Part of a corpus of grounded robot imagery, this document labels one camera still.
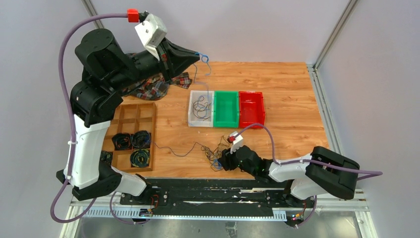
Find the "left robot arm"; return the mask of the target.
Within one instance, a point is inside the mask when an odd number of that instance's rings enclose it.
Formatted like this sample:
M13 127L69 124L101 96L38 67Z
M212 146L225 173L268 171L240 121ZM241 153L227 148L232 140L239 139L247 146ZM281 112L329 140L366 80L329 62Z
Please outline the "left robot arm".
M151 185L141 175L122 172L101 161L100 155L106 131L129 87L157 74L171 80L200 59L197 52L167 39L158 45L157 52L157 57L148 51L128 56L107 29L90 31L75 48L83 65L82 79L70 93L75 155L56 177L62 184L72 185L78 200L121 192L132 195L140 205L150 202Z

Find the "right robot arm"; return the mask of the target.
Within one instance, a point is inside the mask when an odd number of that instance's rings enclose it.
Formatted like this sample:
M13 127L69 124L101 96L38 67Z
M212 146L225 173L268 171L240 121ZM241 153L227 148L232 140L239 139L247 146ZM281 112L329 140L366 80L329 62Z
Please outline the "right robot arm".
M263 159L248 146L231 153L222 151L217 159L226 171L240 169L262 183L288 182L284 202L297 206L308 197L329 193L337 198L354 198L360 165L325 147L316 146L304 156L275 163Z

